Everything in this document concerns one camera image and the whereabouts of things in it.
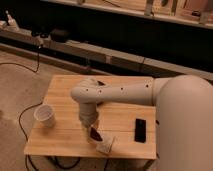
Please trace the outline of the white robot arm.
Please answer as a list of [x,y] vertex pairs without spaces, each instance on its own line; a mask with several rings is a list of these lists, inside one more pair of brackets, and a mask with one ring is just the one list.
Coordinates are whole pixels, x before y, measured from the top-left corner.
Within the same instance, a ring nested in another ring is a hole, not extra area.
[[193,75],[100,86],[93,78],[71,90],[89,127],[99,102],[156,107],[158,171],[213,171],[213,85]]

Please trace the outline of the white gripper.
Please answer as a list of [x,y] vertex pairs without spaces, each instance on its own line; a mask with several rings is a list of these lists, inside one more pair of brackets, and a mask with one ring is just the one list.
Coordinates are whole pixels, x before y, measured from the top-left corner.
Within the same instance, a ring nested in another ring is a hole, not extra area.
[[98,116],[96,103],[79,104],[79,120],[84,127],[89,127],[88,134],[90,137],[94,137],[94,129],[98,130],[99,128],[100,120],[97,120]]

